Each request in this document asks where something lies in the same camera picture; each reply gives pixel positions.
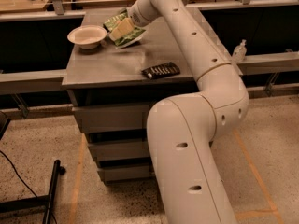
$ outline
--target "concrete floor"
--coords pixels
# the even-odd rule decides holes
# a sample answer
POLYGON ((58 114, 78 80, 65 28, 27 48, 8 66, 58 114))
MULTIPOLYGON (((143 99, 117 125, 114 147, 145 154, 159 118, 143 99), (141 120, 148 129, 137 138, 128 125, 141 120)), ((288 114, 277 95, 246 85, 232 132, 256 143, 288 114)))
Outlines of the concrete floor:
MULTIPOLYGON (((214 142, 239 224, 299 223, 298 108, 297 95, 251 99, 241 126, 214 142)), ((35 111, 30 119, 11 121, 0 150, 37 195, 48 193, 53 162, 61 160, 67 172, 58 183, 57 223, 167 223, 154 179, 106 187, 74 118, 56 115, 35 111)), ((0 202, 32 197, 2 155, 0 170, 0 202)), ((42 217, 4 214, 0 223, 41 223, 42 217)))

